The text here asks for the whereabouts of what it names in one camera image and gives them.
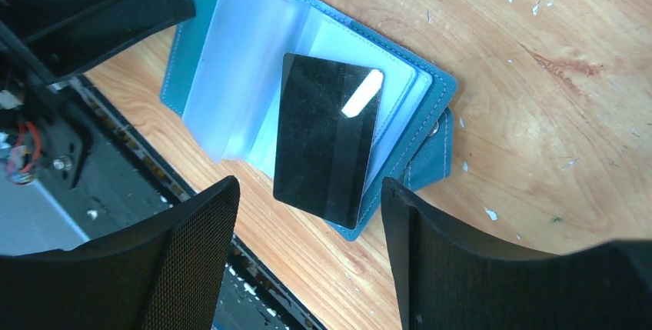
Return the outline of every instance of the blue wallet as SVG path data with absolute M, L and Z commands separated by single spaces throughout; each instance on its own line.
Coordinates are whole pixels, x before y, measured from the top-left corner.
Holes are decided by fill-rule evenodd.
M 161 101 L 214 162 L 246 160 L 274 177 L 286 52 L 382 70 L 384 83 L 355 240 L 380 205 L 384 177 L 417 190 L 451 172 L 456 81 L 319 0 L 193 0 L 172 44 Z

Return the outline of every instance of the wooden surface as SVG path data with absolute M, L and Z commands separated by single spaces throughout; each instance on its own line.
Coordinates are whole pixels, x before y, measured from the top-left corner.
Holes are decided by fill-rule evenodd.
M 457 78 L 453 175 L 430 203 L 548 252 L 652 237 L 652 0 L 325 1 Z M 260 172 L 211 164 L 158 100 L 172 35 L 90 79 L 197 190 L 240 179 L 237 234 L 327 327 L 399 328 L 380 215 L 348 243 Z

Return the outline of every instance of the blue leather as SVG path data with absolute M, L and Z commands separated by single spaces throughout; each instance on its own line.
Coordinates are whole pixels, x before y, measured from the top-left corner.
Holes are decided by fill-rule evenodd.
M 177 27 L 168 70 L 161 90 L 161 101 L 179 115 L 182 115 L 185 109 L 217 0 L 193 1 L 197 15 Z M 409 184 L 408 187 L 415 190 L 449 175 L 453 121 L 450 110 L 447 110 L 447 105 L 457 89 L 457 83 L 452 76 L 430 62 L 389 41 L 331 6 L 319 0 L 298 1 L 312 5 L 348 26 L 352 31 L 385 48 L 399 59 L 427 72 L 433 79 L 432 85 L 417 107 L 415 115 L 407 121 L 407 127 L 387 161 L 376 177 L 370 181 L 368 190 L 362 198 L 362 210 L 357 228 L 351 230 L 333 225 L 333 228 L 343 237 L 353 241 L 361 234 L 380 205 L 381 184 L 384 177 L 400 178 L 404 175 L 406 184 Z M 439 131 L 429 137 L 437 122 L 440 126 Z

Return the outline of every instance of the wallet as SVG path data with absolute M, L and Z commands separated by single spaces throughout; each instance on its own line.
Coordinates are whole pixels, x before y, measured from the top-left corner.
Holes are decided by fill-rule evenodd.
M 355 240 L 385 177 L 417 190 L 451 172 L 452 76 L 319 0 L 193 0 L 175 34 L 161 101 L 214 162 L 245 160 L 274 178 L 281 66 L 295 53 L 384 73 Z

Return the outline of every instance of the wooden table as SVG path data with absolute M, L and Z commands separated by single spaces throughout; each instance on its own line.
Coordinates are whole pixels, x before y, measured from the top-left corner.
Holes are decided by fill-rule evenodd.
M 429 202 L 555 253 L 652 237 L 652 0 L 325 1 L 459 81 L 453 175 Z M 212 164 L 159 102 L 173 32 L 90 79 L 197 190 L 240 179 L 237 234 L 327 327 L 399 328 L 379 214 L 344 241 L 260 172 Z

